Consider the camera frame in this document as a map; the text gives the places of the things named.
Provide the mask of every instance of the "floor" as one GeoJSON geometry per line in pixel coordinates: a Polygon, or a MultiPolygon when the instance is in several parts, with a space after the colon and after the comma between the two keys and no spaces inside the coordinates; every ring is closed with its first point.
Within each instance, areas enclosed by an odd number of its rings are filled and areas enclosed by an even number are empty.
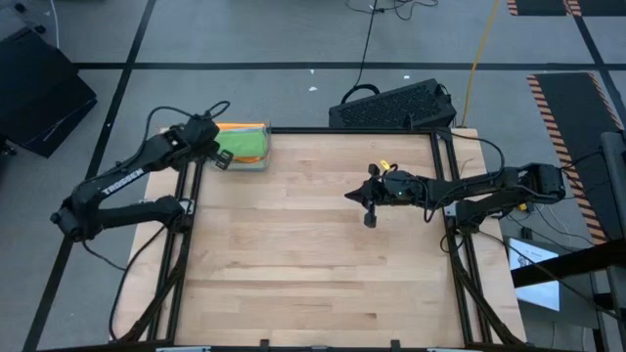
{"type": "MultiPolygon", "coordinates": [[[[12,1],[3,0],[0,5],[8,2],[12,1]]],[[[44,37],[54,44],[49,2],[23,2],[38,21],[50,28],[44,37]]],[[[368,9],[371,2],[352,0],[351,5],[368,9]]],[[[368,15],[350,11],[341,0],[56,3],[61,50],[82,67],[79,74],[97,93],[99,103],[49,159],[24,151],[0,159],[3,351],[22,349],[62,239],[49,223],[49,216],[85,177],[103,131],[104,135],[111,134],[101,171],[135,151],[145,116],[159,105],[200,112],[217,101],[230,100],[232,106],[223,120],[326,126],[328,108],[336,105],[356,80],[369,23],[368,15]],[[142,17],[146,27],[140,25],[142,17]],[[145,35],[139,35],[133,46],[138,27],[140,34],[145,30],[145,35]],[[138,65],[131,71],[127,62],[204,65],[138,65]]],[[[392,4],[391,0],[379,3],[392,4]]],[[[452,94],[456,109],[463,110],[468,68],[492,6],[492,0],[441,0],[434,8],[416,6],[408,22],[400,21],[392,12],[377,15],[367,58],[370,62],[390,63],[386,65],[389,69],[366,69],[362,82],[374,83],[384,91],[436,78],[452,94]],[[405,69],[392,63],[425,64],[405,69]],[[465,65],[426,65],[432,63],[465,65]]],[[[626,18],[585,18],[584,22],[604,62],[625,64],[626,18]]],[[[530,161],[558,164],[526,74],[542,72],[528,64],[594,63],[574,19],[514,17],[501,1],[482,61],[507,65],[501,66],[503,70],[477,72],[468,126],[500,146],[508,165],[530,161]]],[[[626,71],[611,71],[610,76],[616,88],[626,92],[626,71]]],[[[178,118],[164,113],[154,121],[151,131],[178,118]]],[[[488,148],[484,153],[488,167],[495,168],[496,155],[488,148]]],[[[98,166],[95,159],[92,166],[98,166]]],[[[137,182],[107,205],[141,199],[145,186],[145,180],[137,182]]],[[[552,210],[558,220],[549,220],[555,226],[563,223],[570,233],[589,237],[575,201],[563,201],[552,210]]],[[[536,215],[524,223],[555,241],[586,246],[585,242],[551,230],[536,215]]],[[[505,220],[501,225],[506,235],[518,233],[516,224],[505,220]]],[[[133,234],[131,227],[108,231],[92,241],[92,247],[112,261],[123,263],[133,234]]],[[[39,348],[106,342],[107,319],[119,277],[118,271],[76,246],[39,348]]],[[[526,314],[524,323],[530,342],[551,345],[553,323],[526,314]]],[[[558,324],[554,334],[555,347],[581,350],[584,343],[584,350],[593,350],[589,330],[585,336],[580,328],[558,324]]]]}

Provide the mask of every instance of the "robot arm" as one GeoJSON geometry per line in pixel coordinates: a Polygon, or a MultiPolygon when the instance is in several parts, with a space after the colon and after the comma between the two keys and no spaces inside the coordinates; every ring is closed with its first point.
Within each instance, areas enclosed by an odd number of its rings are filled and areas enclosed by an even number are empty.
{"type": "Polygon", "coordinates": [[[398,170],[397,165],[380,175],[379,168],[370,164],[369,172],[370,179],[345,196],[368,210],[364,222],[370,228],[376,227],[377,205],[413,205],[431,211],[446,207],[449,215],[455,217],[457,229],[473,234],[491,214],[504,212],[506,215],[526,202],[552,204],[565,196],[560,170],[541,163],[504,167],[458,181],[414,176],[398,170]],[[486,194],[491,196],[481,200],[465,199],[486,194]]]}
{"type": "Polygon", "coordinates": [[[145,141],[139,151],[116,167],[79,184],[66,198],[51,220],[74,242],[93,240],[104,229],[158,221],[172,230],[185,226],[185,208],[166,196],[119,208],[100,209],[100,203],[142,176],[167,167],[179,170],[183,165],[208,157],[221,169],[233,158],[219,152],[214,141],[219,128],[209,115],[190,118],[185,125],[175,125],[145,141]]]}

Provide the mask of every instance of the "wooden tabletop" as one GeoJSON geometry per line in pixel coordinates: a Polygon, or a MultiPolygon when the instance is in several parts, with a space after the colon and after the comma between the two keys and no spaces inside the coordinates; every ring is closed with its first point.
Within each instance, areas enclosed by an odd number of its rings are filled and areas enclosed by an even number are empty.
{"type": "MultiPolygon", "coordinates": [[[[462,177],[485,172],[478,142],[455,138],[454,146],[462,177]]],[[[463,346],[450,260],[439,249],[442,216],[427,224],[422,209],[381,206],[378,226],[368,229],[365,209],[343,197],[382,159],[435,177],[429,138],[419,135],[273,135],[264,172],[206,166],[176,343],[256,346],[267,338],[273,346],[387,347],[400,339],[403,347],[463,346]]],[[[173,194],[176,177],[171,169],[151,174],[146,198],[173,194]]],[[[158,228],[139,225],[131,255],[158,228]]],[[[496,220],[481,229],[501,236],[496,220]]],[[[164,238],[128,275],[117,334],[155,293],[164,238]]],[[[525,339],[504,248],[483,236],[474,236],[474,247],[485,298],[525,339]]]]}

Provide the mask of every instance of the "white paper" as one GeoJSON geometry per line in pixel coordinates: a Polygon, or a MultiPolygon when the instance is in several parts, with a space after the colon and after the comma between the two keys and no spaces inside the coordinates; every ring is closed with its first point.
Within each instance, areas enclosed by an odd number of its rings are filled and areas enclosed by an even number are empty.
{"type": "MultiPolygon", "coordinates": [[[[549,250],[539,248],[532,244],[510,239],[509,246],[519,250],[520,253],[527,256],[528,259],[535,263],[544,260],[556,258],[559,255],[549,250]]],[[[523,266],[532,265],[527,259],[523,258],[517,252],[509,249],[509,263],[511,270],[523,266]]],[[[520,287],[515,290],[517,298],[528,303],[536,304],[555,311],[559,310],[559,283],[548,282],[533,286],[520,287]]]]}

